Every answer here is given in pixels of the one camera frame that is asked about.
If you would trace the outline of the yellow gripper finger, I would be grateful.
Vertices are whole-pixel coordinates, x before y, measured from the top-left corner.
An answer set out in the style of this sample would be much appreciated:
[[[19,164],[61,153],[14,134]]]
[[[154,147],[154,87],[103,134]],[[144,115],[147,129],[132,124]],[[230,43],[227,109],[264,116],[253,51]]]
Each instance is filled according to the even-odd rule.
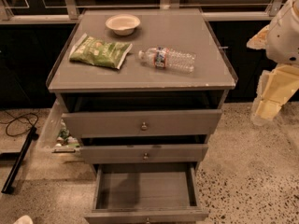
[[[249,49],[265,49],[268,30],[269,26],[266,25],[247,42],[247,47]]]
[[[263,70],[251,108],[251,121],[258,126],[272,121],[298,90],[298,65],[279,63],[272,71]]]

